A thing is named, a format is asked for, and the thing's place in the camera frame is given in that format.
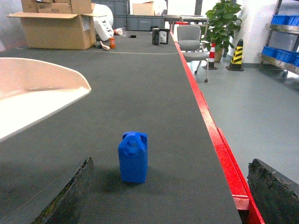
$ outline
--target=blue jerry can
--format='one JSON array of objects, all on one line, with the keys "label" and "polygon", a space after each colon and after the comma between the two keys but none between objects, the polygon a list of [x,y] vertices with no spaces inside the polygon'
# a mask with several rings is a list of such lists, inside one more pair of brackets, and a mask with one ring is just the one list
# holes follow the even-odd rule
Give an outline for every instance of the blue jerry can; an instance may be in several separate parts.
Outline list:
[{"label": "blue jerry can", "polygon": [[148,170],[148,136],[145,133],[125,132],[118,146],[121,180],[144,183]]}]

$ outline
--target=plant pot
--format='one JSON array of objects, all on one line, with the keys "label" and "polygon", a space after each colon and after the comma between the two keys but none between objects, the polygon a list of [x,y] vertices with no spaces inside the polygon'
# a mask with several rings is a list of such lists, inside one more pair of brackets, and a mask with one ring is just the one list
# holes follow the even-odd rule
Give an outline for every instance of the plant pot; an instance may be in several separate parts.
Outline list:
[{"label": "plant pot", "polygon": [[222,57],[223,48],[215,52],[215,62],[220,62]]}]

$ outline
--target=traffic cone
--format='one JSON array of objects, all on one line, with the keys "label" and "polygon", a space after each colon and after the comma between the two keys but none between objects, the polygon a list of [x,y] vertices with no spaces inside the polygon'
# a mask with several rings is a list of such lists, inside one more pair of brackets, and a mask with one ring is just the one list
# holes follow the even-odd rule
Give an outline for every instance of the traffic cone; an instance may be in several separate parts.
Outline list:
[{"label": "traffic cone", "polygon": [[210,50],[210,56],[208,58],[209,61],[209,70],[216,70],[217,68],[214,67],[214,62],[215,62],[215,47],[216,47],[216,43],[212,43],[212,47]]},{"label": "traffic cone", "polygon": [[226,66],[231,71],[244,71],[242,68],[242,54],[243,54],[243,39],[240,39],[234,52],[229,66]]}]

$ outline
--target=green plant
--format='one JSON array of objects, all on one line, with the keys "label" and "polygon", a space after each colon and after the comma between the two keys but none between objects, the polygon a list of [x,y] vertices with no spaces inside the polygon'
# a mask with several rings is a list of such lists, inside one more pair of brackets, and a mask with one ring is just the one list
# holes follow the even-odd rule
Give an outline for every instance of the green plant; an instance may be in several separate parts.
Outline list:
[{"label": "green plant", "polygon": [[209,18],[209,29],[204,40],[216,43],[215,51],[224,48],[228,52],[229,46],[234,48],[229,39],[234,38],[234,31],[239,31],[241,28],[241,25],[236,25],[236,22],[242,20],[235,15],[241,10],[240,6],[231,0],[220,0],[212,10],[206,12]]}]

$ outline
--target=gray plastic crate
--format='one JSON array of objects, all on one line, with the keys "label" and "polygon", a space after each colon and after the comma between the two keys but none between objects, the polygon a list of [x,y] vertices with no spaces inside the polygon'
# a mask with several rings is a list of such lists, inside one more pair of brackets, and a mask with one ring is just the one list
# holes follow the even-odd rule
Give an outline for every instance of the gray plastic crate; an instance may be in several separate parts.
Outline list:
[{"label": "gray plastic crate", "polygon": [[127,30],[150,31],[150,27],[165,28],[164,16],[127,15]]},{"label": "gray plastic crate", "polygon": [[113,16],[113,29],[122,28],[127,29],[127,16],[126,15],[114,15]]},{"label": "gray plastic crate", "polygon": [[113,15],[130,14],[130,2],[128,0],[92,0],[92,3],[108,6]]}]

